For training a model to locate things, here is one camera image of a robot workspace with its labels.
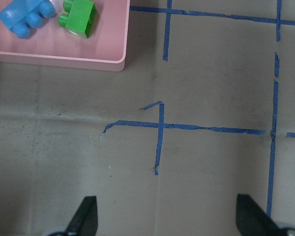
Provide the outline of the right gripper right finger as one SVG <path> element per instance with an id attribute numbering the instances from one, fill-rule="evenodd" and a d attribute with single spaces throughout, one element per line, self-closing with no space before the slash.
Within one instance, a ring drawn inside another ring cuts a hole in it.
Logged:
<path id="1" fill-rule="evenodd" d="M 248 194 L 236 197 L 236 227 L 242 236 L 295 236 L 295 228 L 280 228 Z"/>

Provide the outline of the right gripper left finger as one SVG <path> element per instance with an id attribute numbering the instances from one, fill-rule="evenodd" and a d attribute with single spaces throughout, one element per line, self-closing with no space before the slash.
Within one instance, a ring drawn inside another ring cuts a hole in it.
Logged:
<path id="1" fill-rule="evenodd" d="M 45 236 L 95 236 L 98 230 L 97 197 L 86 196 L 63 230 L 52 230 Z"/>

